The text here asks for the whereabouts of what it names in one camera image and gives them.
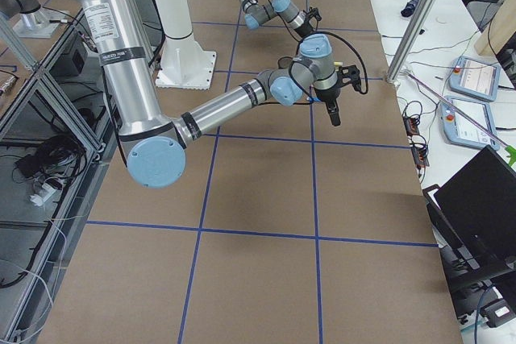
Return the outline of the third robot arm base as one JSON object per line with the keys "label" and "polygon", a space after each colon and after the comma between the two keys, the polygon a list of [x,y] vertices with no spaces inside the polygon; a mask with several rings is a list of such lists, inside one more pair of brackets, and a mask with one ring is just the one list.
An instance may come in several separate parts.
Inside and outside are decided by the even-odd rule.
{"label": "third robot arm base", "polygon": [[1,0],[1,18],[9,21],[20,17],[13,29],[20,38],[50,39],[57,29],[39,0]]}

